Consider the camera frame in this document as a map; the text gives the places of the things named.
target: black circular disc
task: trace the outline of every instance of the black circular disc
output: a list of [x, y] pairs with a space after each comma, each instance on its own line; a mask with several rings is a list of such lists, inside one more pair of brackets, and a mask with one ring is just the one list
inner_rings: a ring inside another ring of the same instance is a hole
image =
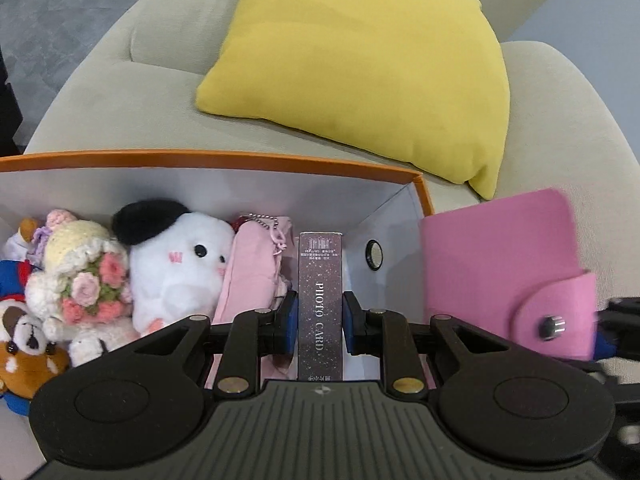
[[500, 462], [548, 466], [593, 456], [614, 420], [609, 392], [576, 368], [509, 354], [474, 355], [444, 383], [438, 396], [443, 423]]
[[120, 469], [175, 449], [203, 412], [202, 391], [176, 363], [132, 352], [44, 384], [31, 403], [30, 423], [48, 460]]
[[494, 399], [511, 415], [523, 418], [551, 418], [569, 403], [562, 386], [537, 377], [507, 379], [496, 386]]
[[144, 386], [122, 379], [89, 384], [76, 397], [76, 410], [94, 422], [125, 422], [146, 410], [149, 392]]

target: yellow pillow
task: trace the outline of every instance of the yellow pillow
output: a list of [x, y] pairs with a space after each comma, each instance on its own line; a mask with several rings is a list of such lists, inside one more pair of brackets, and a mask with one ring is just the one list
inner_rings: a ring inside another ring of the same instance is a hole
[[240, 0], [196, 105], [411, 162], [491, 198], [509, 85], [478, 0]]

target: pink wallet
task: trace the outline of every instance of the pink wallet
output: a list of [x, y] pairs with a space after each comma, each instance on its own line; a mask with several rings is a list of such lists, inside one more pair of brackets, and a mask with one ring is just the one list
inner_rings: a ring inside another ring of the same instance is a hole
[[420, 230], [429, 318], [449, 314], [555, 357], [593, 357], [596, 277], [580, 266], [558, 190], [429, 216]]

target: plush toy eye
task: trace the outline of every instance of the plush toy eye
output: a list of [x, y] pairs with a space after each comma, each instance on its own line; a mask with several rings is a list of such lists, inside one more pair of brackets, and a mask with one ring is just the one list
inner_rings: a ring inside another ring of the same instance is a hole
[[196, 253], [196, 256], [199, 258], [204, 258], [207, 256], [207, 248], [204, 245], [196, 245], [193, 248], [193, 251]]

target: red fabric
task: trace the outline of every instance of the red fabric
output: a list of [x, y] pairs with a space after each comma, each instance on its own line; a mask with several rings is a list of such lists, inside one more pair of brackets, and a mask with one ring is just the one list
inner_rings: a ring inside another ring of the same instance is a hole
[[240, 216], [234, 222], [231, 222], [231, 227], [237, 233], [240, 226], [249, 220], [250, 218], [248, 216]]
[[32, 268], [27, 260], [18, 263], [18, 281], [23, 287], [27, 285], [27, 280], [29, 279]]
[[4, 300], [15, 300], [15, 301], [21, 301], [24, 303], [24, 294], [9, 294], [7, 296], [0, 298], [0, 301], [4, 301]]

